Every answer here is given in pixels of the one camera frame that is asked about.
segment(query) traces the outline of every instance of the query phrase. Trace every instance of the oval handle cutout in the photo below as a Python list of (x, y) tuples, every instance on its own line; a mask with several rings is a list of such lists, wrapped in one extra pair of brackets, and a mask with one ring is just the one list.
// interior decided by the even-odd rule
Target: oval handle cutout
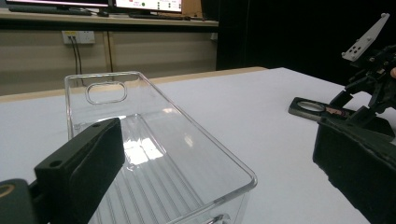
[(127, 90), (118, 81), (93, 83), (85, 90), (85, 97), (92, 105), (113, 104), (125, 100)]

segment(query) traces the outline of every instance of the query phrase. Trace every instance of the desk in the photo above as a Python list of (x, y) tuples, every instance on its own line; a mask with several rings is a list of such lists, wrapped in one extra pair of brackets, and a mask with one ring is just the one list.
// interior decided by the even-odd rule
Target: desk
[(90, 30), (216, 33), (217, 21), (161, 21), (10, 12), (0, 8), (0, 30)]
[[(250, 192), (243, 223), (368, 223), (312, 162), (318, 125), (288, 113), (295, 96), (330, 102), (344, 87), (285, 68), (202, 76), (154, 81), (256, 173), (259, 184)], [(55, 95), (0, 104), (1, 180), (33, 181), (33, 167), (67, 141), (62, 91), (47, 93)], [(347, 107), (368, 100), (357, 94)], [(393, 124), (392, 113), (381, 117)]]

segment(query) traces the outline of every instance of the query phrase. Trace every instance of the clear plastic tray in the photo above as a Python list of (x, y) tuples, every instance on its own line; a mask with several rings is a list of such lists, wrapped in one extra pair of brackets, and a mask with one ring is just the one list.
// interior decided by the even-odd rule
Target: clear plastic tray
[(142, 74), (70, 76), (65, 90), (69, 138), (98, 120), (121, 120), (126, 160), (90, 223), (241, 219), (230, 210), (243, 211), (242, 201), (215, 208), (253, 189), (254, 173)]

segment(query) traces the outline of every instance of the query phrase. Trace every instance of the beige wall panel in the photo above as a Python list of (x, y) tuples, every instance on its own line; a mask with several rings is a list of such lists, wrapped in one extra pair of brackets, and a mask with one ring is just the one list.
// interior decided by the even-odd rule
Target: beige wall panel
[[(95, 42), (79, 45), (84, 74), (107, 71), (103, 33)], [(0, 95), (62, 89), (75, 68), (60, 31), (0, 31)]]
[(169, 77), (216, 70), (217, 44), (211, 34), (113, 33), (114, 71)]

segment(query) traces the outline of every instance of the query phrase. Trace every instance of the black cord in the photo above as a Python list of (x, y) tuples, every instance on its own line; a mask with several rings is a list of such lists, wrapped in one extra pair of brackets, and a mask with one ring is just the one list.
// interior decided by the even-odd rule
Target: black cord
[(78, 62), (79, 62), (79, 74), (82, 75), (82, 64), (81, 64), (81, 56), (79, 55), (79, 49), (78, 49), (78, 44), (76, 37), (73, 36), (73, 39), (76, 41), (76, 49), (77, 49), (77, 54), (78, 54)]
[(75, 53), (75, 62), (76, 62), (76, 75), (78, 74), (78, 64), (77, 64), (77, 54), (76, 54), (76, 48), (75, 48), (75, 45), (74, 45), (74, 40), (73, 40), (73, 38), (71, 37), (71, 36), (69, 36), (69, 40), (70, 40), (70, 42), (72, 43), (72, 46), (73, 46), (73, 51), (74, 51), (74, 53)]

